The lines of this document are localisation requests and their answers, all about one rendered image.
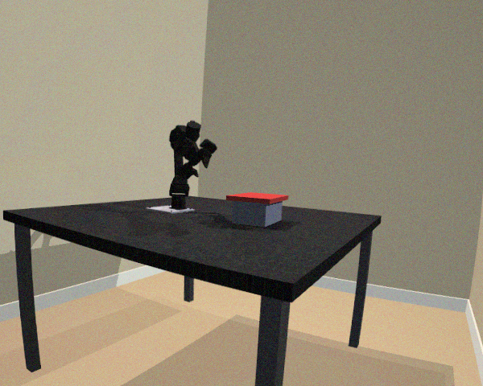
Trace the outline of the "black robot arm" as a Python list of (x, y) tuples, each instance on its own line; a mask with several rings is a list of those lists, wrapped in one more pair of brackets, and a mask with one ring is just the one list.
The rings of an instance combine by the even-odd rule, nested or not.
[[(196, 144), (200, 138), (201, 124), (195, 121), (190, 121), (186, 125), (177, 125), (170, 133), (170, 146), (174, 150), (174, 165), (175, 170), (184, 164), (184, 157), (188, 160), (188, 154), (192, 150), (196, 150), (196, 147), (192, 144)], [(187, 179), (184, 179), (177, 175), (175, 171), (175, 177), (173, 178), (169, 190), (171, 196), (170, 209), (183, 210), (186, 208), (186, 197), (188, 197), (189, 186)], [(179, 194), (172, 194), (179, 193)], [(185, 194), (185, 195), (180, 195)]]

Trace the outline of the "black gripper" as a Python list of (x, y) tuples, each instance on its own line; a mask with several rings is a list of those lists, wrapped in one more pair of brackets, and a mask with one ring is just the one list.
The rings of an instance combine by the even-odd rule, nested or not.
[(188, 154), (187, 158), (189, 162), (181, 164), (175, 170), (177, 175), (184, 179), (188, 179), (191, 175), (195, 175), (198, 178), (197, 170), (192, 168), (192, 166), (195, 166), (201, 160), (204, 167), (208, 168), (209, 159), (211, 158), (212, 153), (217, 149), (217, 146), (213, 142), (210, 142), (208, 139), (204, 139), (202, 143), (200, 143), (199, 147), (203, 148), (199, 149), (197, 145), (192, 145), (196, 147), (196, 150), (192, 150)]

